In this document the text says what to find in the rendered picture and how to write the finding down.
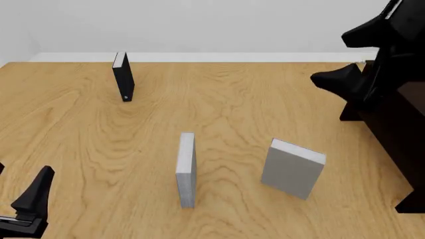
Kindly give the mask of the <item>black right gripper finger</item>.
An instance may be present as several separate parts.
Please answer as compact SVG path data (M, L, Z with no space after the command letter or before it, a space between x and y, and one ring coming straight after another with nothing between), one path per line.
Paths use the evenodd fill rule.
M314 73L310 79L316 87L338 95L347 102L363 98L365 79L355 63L333 71Z
M346 47L383 47L389 45L392 31L386 19L371 19L341 35Z

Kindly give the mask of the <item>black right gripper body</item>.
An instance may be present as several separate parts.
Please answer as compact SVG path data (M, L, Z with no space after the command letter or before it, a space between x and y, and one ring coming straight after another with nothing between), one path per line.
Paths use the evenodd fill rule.
M386 19L392 35L389 45L377 47L365 101L407 82L425 82L425 0L390 0L375 18Z

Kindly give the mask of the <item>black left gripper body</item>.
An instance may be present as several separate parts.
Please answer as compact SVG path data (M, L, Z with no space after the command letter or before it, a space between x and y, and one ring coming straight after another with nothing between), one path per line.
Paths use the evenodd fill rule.
M45 218L25 221L10 216L0 216L0 239L41 238L47 226L48 222Z

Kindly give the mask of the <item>dark wooden cabinet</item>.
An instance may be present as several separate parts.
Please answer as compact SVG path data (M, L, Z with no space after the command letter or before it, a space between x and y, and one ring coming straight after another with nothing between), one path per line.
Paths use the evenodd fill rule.
M395 209L425 214L425 82L408 82L372 109L347 103L341 121L363 121L413 191Z

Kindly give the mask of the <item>wide grey book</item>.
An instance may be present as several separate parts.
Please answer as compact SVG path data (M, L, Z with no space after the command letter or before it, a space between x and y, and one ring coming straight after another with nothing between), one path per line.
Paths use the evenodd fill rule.
M324 153L274 138L267 152L261 182L305 200L325 164Z

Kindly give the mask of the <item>black book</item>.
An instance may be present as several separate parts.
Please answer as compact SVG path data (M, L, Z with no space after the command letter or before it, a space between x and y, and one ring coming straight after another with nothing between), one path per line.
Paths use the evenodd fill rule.
M130 102L133 98L135 83L131 73L127 53L118 52L112 64L112 70L122 97L122 101Z

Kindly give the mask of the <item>thin grey book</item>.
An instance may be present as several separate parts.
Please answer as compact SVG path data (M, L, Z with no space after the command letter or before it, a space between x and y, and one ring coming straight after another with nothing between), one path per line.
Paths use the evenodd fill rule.
M194 208L197 188L195 133L182 132L177 154L175 176L182 208Z

